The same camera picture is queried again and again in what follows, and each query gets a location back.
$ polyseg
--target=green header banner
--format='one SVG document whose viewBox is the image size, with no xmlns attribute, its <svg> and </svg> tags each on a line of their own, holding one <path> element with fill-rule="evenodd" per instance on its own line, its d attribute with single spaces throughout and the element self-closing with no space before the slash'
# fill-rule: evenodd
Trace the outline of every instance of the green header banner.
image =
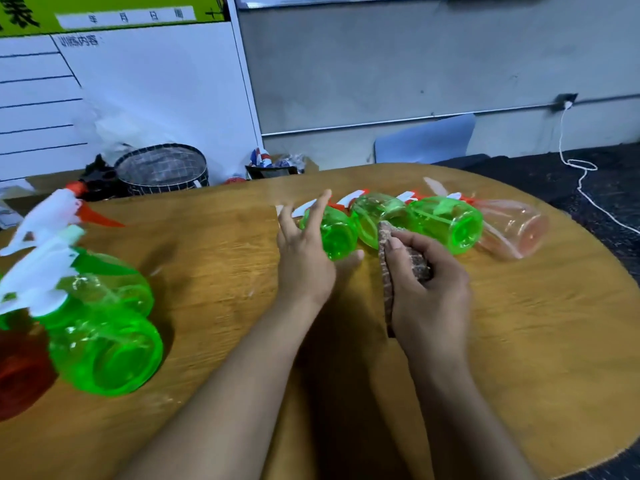
<svg viewBox="0 0 640 480">
<path fill-rule="evenodd" d="M 226 21 L 225 0 L 0 0 L 0 37 Z"/>
</svg>

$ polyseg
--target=wooden table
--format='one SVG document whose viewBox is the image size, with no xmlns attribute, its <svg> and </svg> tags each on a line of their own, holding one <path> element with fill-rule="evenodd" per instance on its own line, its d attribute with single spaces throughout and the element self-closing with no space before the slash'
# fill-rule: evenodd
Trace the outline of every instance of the wooden table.
<svg viewBox="0 0 640 480">
<path fill-rule="evenodd" d="M 526 455 L 551 477 L 624 449 L 640 433 L 640 292 L 617 259 L 564 213 L 507 185 L 379 164 L 93 205 L 128 227 L 90 226 L 83 244 L 149 277 L 151 319 L 170 353 L 133 394 L 108 399 L 59 381 L 0 423 L 2 478 L 110 478 L 187 402 L 274 296 L 274 204 L 300 204 L 324 188 L 336 196 L 425 189 L 427 175 L 452 191 L 534 203 L 550 217 L 546 244 L 531 258 L 460 256 L 476 295 L 473 373 Z M 3 258 L 0 269 L 11 263 Z M 299 359 L 265 478 L 432 478 L 406 361 L 385 335 L 375 253 L 316 322 Z"/>
</svg>

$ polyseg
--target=gray wall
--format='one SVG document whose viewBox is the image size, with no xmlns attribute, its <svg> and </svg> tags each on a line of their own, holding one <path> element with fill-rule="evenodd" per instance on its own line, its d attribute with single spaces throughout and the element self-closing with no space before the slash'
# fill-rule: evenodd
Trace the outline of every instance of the gray wall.
<svg viewBox="0 0 640 480">
<path fill-rule="evenodd" d="M 640 0 L 403 0 L 240 12 L 262 133 L 640 93 Z M 640 139 L 640 99 L 581 105 L 564 147 Z M 468 152 L 557 151 L 559 116 L 478 117 Z M 378 126 L 265 138 L 364 164 Z"/>
</svg>

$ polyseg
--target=cable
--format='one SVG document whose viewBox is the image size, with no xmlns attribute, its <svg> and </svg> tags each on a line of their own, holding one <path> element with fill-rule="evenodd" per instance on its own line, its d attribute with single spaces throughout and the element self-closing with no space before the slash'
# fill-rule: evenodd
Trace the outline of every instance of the cable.
<svg viewBox="0 0 640 480">
<path fill-rule="evenodd" d="M 567 166 L 583 170 L 584 172 L 582 176 L 578 179 L 578 186 L 576 187 L 576 190 L 578 190 L 578 192 L 580 192 L 580 195 L 582 195 L 585 199 L 587 199 L 587 201 L 589 201 L 589 203 L 592 206 L 594 206 L 596 209 L 600 210 L 601 212 L 604 212 L 604 214 L 606 214 L 613 222 L 618 224 L 620 227 L 624 227 L 625 229 L 629 229 L 630 231 L 640 235 L 640 230 L 634 229 L 633 227 L 630 227 L 626 224 L 622 224 L 622 222 L 620 222 L 617 218 L 615 218 L 612 213 L 608 212 L 607 210 L 604 210 L 601 206 L 599 206 L 596 202 L 594 202 L 593 199 L 589 197 L 586 193 L 584 193 L 584 191 L 582 190 L 582 181 L 584 180 L 584 177 L 586 177 L 590 171 L 597 171 L 598 166 L 594 163 L 591 163 L 585 160 L 576 160 L 574 158 L 569 158 L 569 160 L 564 159 L 564 154 L 562 153 L 562 137 L 564 135 L 564 115 L 566 114 L 567 110 L 571 108 L 571 106 L 573 106 L 573 103 L 571 103 L 571 101 L 564 102 L 564 111 L 562 112 L 562 116 L 560 117 L 560 141 L 558 142 L 558 151 L 560 152 L 560 160 L 562 160 L 562 163 L 564 163 Z"/>
</svg>

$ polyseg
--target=electrical outlet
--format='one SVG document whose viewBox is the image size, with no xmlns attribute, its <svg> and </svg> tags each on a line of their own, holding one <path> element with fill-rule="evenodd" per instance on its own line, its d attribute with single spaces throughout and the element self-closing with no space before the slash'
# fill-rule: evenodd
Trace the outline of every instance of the electrical outlet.
<svg viewBox="0 0 640 480">
<path fill-rule="evenodd" d="M 569 101 L 571 104 L 575 104 L 575 100 L 578 99 L 578 93 L 563 93 L 558 94 L 554 99 L 554 104 L 551 106 L 552 112 L 564 111 L 564 103 Z"/>
</svg>

